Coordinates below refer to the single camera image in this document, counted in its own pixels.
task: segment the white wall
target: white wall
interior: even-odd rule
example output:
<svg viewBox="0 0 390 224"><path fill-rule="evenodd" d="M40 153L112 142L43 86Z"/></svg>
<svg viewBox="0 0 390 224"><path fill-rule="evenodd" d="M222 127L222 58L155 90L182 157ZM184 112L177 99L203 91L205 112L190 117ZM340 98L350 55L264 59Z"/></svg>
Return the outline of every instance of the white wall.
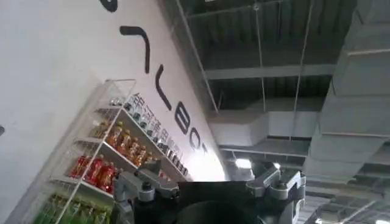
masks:
<svg viewBox="0 0 390 224"><path fill-rule="evenodd" d="M144 73L144 42L120 26L141 26L151 42L151 72ZM137 91L185 151L195 180L224 180L216 145L200 104L152 0L119 1L115 13L98 0L0 2L0 223L25 193L92 89L105 79L137 79ZM161 85L175 108L183 101L209 154L193 152L154 89ZM212 172L200 169L210 167Z"/></svg>

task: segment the ceiling light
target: ceiling light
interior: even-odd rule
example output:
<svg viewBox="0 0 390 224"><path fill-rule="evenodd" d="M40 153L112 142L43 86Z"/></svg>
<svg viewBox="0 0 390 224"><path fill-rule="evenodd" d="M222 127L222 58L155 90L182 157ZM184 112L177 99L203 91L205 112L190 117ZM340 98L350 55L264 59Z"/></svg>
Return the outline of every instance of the ceiling light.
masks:
<svg viewBox="0 0 390 224"><path fill-rule="evenodd" d="M276 169L280 169L280 164L279 163L274 163L274 166L276 167Z"/></svg>
<svg viewBox="0 0 390 224"><path fill-rule="evenodd" d="M252 164L249 159L236 159L236 165L238 168L251 169Z"/></svg>
<svg viewBox="0 0 390 224"><path fill-rule="evenodd" d="M384 221L384 220L377 220L377 221L375 222L375 224L390 224L390 222Z"/></svg>

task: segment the steel beam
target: steel beam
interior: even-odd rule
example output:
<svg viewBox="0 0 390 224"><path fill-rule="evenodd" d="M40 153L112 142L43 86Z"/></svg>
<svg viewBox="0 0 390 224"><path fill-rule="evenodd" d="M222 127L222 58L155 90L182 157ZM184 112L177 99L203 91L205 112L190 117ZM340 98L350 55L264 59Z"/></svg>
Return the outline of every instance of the steel beam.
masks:
<svg viewBox="0 0 390 224"><path fill-rule="evenodd" d="M329 75L333 74L336 66L334 64L305 65L302 76ZM209 69L206 70L208 79L248 79L267 77L289 77L298 76L301 73L299 65L286 65L275 67L257 68L233 68L233 69Z"/></svg>

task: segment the metal shelf rack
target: metal shelf rack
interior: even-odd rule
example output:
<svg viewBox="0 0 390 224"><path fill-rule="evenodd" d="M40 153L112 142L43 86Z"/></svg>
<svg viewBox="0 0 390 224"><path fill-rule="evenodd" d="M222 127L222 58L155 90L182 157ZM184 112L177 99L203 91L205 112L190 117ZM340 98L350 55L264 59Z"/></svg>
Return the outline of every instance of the metal shelf rack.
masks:
<svg viewBox="0 0 390 224"><path fill-rule="evenodd" d="M121 106L110 106L114 98L128 102L134 80L108 80L102 86L96 88L87 104L73 122L68 134L64 137L62 144L54 150L42 173L37 177L35 185L30 187L25 198L20 201L17 212L21 214L21 223L34 223L37 216L44 216L49 223L58 224L61 219L74 208L74 199L77 201L93 201L96 210L100 211L101 206L109 208L113 204L113 196L102 189L93 186L85 181L85 176L90 169L93 160L102 155L108 162L113 162L117 168L133 172L137 166L129 161L124 155L106 143L110 130L117 121L121 121L125 129L129 129L132 137L137 137L140 145L145 145L153 156L161 160L161 169L173 181L190 181L173 164L173 162L157 147L156 143L149 137L134 118L125 110L124 103ZM91 138L90 131L102 121L109 121L110 127L103 138ZM82 155L90 156L83 174L77 178L69 177L71 169ZM49 198L59 194L62 201L61 206L48 205Z"/></svg>

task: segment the screw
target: screw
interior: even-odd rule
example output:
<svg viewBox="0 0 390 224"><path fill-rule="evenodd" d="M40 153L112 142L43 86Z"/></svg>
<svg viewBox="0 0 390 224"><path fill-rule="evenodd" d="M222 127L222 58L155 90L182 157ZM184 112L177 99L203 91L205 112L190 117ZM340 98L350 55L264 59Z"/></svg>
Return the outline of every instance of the screw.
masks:
<svg viewBox="0 0 390 224"><path fill-rule="evenodd" d="M150 191L152 189L152 185L149 182L142 183L142 191Z"/></svg>
<svg viewBox="0 0 390 224"><path fill-rule="evenodd" d="M276 184L276 187L277 188L286 188L286 184L283 182L283 181L278 181L278 183Z"/></svg>

